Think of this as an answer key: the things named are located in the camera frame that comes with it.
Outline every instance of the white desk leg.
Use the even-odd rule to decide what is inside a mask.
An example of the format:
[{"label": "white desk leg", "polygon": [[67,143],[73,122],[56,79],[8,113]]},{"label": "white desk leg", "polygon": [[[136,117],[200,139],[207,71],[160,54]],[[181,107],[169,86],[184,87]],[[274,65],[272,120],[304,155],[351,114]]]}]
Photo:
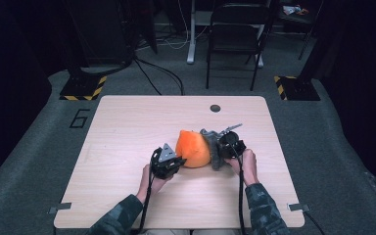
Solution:
[{"label": "white desk leg", "polygon": [[189,43],[187,63],[194,64],[195,57],[195,0],[192,0],[191,5],[191,40]]},{"label": "white desk leg", "polygon": [[[263,26],[260,25],[258,27],[258,36],[261,36],[261,34],[263,33]],[[263,56],[261,55],[260,56],[260,60],[258,60],[258,68],[263,68],[264,64],[263,64]]]}]

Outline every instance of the black cable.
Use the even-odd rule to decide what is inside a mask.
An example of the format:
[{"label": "black cable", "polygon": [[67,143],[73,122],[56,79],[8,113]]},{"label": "black cable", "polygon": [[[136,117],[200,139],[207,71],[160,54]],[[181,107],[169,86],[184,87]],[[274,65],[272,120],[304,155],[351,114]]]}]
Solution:
[{"label": "black cable", "polygon": [[148,184],[148,190],[146,192],[146,199],[145,199],[145,204],[143,205],[143,211],[142,211],[142,217],[140,219],[140,225],[139,225],[139,230],[137,234],[142,233],[143,230],[143,225],[145,224],[145,218],[146,218],[146,211],[148,210],[149,206],[149,200],[151,198],[151,191],[152,191],[152,183],[154,182],[154,177],[152,177],[152,158],[154,157],[155,153],[151,157],[151,162],[149,164],[149,184]]},{"label": "black cable", "polygon": [[325,233],[323,232],[322,228],[319,226],[319,224],[315,221],[315,219],[310,216],[310,214],[307,212],[307,211],[304,211],[304,215],[306,215],[308,218],[310,218],[310,220],[312,220],[312,222],[315,224],[315,226],[319,229],[320,233],[322,235],[325,235]]},{"label": "black cable", "polygon": [[239,220],[240,220],[240,227],[241,227],[241,233],[243,235],[247,235],[246,228],[244,226],[244,217],[243,217],[243,187],[244,187],[244,173],[243,173],[243,163],[240,160],[240,156],[237,154],[237,151],[234,149],[232,145],[230,145],[234,154],[236,155],[236,159],[239,162],[239,178],[240,178],[240,186],[239,186]]},{"label": "black cable", "polygon": [[159,71],[162,71],[163,73],[165,73],[166,75],[168,75],[170,78],[172,78],[176,85],[179,87],[179,90],[181,91],[181,95],[185,95],[185,89],[184,89],[184,84],[182,83],[182,80],[181,78],[179,78],[178,75],[176,75],[175,73],[173,73],[171,70],[167,70],[167,69],[164,69],[162,67],[159,67],[159,66],[156,66],[152,63],[149,63],[149,62],[146,62],[144,60],[141,60],[141,59],[137,59],[139,62],[147,65],[147,66],[150,66],[152,68],[155,68]]},{"label": "black cable", "polygon": [[156,90],[160,95],[162,95],[161,92],[155,87],[155,85],[154,85],[153,82],[151,81],[150,77],[149,77],[149,76],[143,71],[143,69],[141,68],[141,66],[140,66],[140,64],[139,64],[138,62],[143,63],[144,65],[147,65],[147,66],[149,66],[149,67],[152,67],[152,68],[154,68],[154,69],[156,69],[156,70],[162,71],[163,73],[165,73],[166,75],[168,75],[169,77],[171,77],[171,78],[175,81],[176,85],[179,87],[179,90],[180,90],[180,92],[181,92],[181,96],[185,95],[184,84],[183,84],[182,80],[179,78],[179,76],[176,75],[174,72],[172,72],[172,71],[170,71],[170,70],[167,70],[167,69],[164,69],[164,68],[162,68],[162,67],[159,67],[159,66],[157,66],[157,65],[154,65],[154,64],[152,64],[152,63],[149,63],[149,62],[147,62],[147,61],[144,61],[144,60],[142,60],[142,59],[139,59],[139,58],[137,58],[137,57],[134,58],[134,61],[135,61],[135,63],[138,65],[138,67],[140,68],[140,70],[145,74],[145,76],[148,77],[149,82],[151,83],[151,85],[155,88],[155,90]]},{"label": "black cable", "polygon": [[[166,42],[167,40],[173,40],[173,39],[178,39],[177,34],[175,33],[170,33],[169,35],[164,35],[164,36],[158,36],[156,37],[157,42]],[[149,44],[145,39],[140,39],[140,42],[138,43],[137,47],[135,50],[139,49],[144,49],[145,47],[148,47]]]},{"label": "black cable", "polygon": [[148,78],[149,80],[149,83],[151,83],[152,87],[154,87],[154,89],[158,92],[159,95],[162,95],[162,93],[158,90],[158,88],[154,85],[154,83],[152,82],[151,78],[149,77],[149,75],[147,75],[145,73],[145,71],[142,69],[142,67],[139,65],[139,62],[136,60],[136,59],[133,59],[133,61],[136,63],[136,65],[139,67],[139,69],[143,72],[143,74],[145,74],[146,78]]}]

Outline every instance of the orange object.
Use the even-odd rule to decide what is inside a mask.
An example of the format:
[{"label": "orange object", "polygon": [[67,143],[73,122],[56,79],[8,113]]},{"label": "orange object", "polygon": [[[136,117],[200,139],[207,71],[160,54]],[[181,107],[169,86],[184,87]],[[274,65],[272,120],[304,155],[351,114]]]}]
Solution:
[{"label": "orange object", "polygon": [[201,133],[194,131],[179,132],[175,153],[187,160],[184,166],[193,168],[207,165],[212,159],[208,142]]},{"label": "orange object", "polygon": [[308,13],[309,13],[309,11],[307,9],[303,8],[301,11],[297,12],[296,14],[303,16],[303,15],[306,15]]}]

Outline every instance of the table hole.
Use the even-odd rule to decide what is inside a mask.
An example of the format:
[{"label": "table hole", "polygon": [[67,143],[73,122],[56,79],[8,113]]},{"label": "table hole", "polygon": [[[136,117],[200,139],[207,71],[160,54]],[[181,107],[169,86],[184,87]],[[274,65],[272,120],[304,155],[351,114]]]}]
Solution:
[{"label": "table hole", "polygon": [[221,107],[219,105],[211,105],[210,110],[212,110],[214,113],[218,113],[221,110]]}]

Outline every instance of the gray carpet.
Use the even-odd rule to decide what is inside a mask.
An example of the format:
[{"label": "gray carpet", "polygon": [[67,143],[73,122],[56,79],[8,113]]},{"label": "gray carpet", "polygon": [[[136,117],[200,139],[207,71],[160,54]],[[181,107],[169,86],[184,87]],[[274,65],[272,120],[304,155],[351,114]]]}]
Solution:
[{"label": "gray carpet", "polygon": [[[367,169],[343,135],[339,118],[318,80],[313,84],[321,101],[282,101],[273,76],[298,75],[305,64],[298,61],[303,42],[296,36],[272,34],[258,70],[255,90],[249,91],[251,72],[211,72],[206,83],[206,40],[197,44],[194,65],[186,64],[188,45],[181,49],[159,46],[137,51],[137,56],[180,76],[186,95],[262,96],[270,109],[298,197],[326,234],[376,234],[376,189]],[[244,62],[244,58],[232,63]],[[167,75],[144,67],[163,95],[179,95]],[[94,68],[101,71],[106,68]],[[60,71],[49,77],[53,93],[16,149],[0,168],[0,234],[53,234],[56,206],[68,185],[75,161],[96,112],[95,101],[61,101],[59,92],[69,76]],[[130,67],[108,76],[101,96],[157,95],[141,70]],[[83,128],[69,128],[79,109],[89,109]],[[293,234],[320,234],[312,221],[291,229]],[[57,234],[83,234],[82,229],[57,230]]]}]

